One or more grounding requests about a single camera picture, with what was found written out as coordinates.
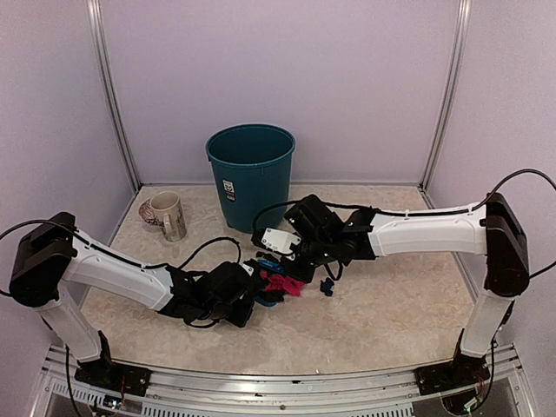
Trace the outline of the blue plastic dustpan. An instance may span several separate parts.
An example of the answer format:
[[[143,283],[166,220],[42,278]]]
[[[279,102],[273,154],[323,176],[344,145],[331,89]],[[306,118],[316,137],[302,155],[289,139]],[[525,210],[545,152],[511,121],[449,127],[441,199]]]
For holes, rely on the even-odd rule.
[[[260,289],[254,294],[254,300],[264,307],[273,307],[284,301],[285,291],[283,289]]]

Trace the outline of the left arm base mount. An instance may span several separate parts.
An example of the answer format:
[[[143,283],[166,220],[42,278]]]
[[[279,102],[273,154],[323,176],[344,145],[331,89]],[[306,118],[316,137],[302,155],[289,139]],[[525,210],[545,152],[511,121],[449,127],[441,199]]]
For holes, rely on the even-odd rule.
[[[127,365],[113,361],[108,339],[98,332],[101,342],[100,358],[94,361],[78,361],[75,379],[94,387],[144,397],[149,386],[152,371],[146,367]]]

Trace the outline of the blue hand brush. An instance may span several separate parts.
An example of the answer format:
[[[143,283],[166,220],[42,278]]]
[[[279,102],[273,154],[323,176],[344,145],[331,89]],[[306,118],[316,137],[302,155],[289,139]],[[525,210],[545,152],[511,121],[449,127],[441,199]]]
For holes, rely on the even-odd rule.
[[[285,268],[278,262],[270,261],[264,258],[257,259],[257,263],[260,268],[264,268],[266,270],[274,271],[277,274],[282,274],[285,271]]]

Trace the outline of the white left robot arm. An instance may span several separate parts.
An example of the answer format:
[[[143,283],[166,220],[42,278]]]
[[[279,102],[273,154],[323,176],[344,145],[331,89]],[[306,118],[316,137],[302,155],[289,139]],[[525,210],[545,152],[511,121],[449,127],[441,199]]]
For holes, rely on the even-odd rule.
[[[130,299],[194,328],[220,321],[242,328],[249,320],[255,304],[249,265],[225,261],[206,272],[148,264],[111,251],[78,229],[75,220],[60,212],[49,220],[29,221],[33,229],[18,244],[9,295],[34,308],[103,386],[115,385],[122,369],[111,359],[106,337],[70,295],[70,282]]]

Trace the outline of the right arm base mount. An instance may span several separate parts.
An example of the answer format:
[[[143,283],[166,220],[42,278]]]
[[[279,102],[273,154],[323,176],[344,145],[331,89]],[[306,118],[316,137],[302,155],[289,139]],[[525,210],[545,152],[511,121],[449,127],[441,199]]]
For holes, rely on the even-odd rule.
[[[420,395],[471,386],[491,377],[486,356],[476,358],[465,355],[461,352],[460,346],[456,347],[450,361],[417,367],[414,375]]]

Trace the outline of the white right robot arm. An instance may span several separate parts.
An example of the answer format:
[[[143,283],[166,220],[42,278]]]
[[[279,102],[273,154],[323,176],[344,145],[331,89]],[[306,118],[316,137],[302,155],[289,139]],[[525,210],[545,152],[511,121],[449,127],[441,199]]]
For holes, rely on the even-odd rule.
[[[316,195],[296,202],[284,215],[294,230],[283,233],[274,250],[314,265],[412,253],[485,257],[483,289],[462,331],[460,353],[444,367],[450,384],[465,384],[530,283],[526,235],[505,198],[493,193],[483,202],[444,210],[388,212],[357,206],[347,220],[332,208]]]

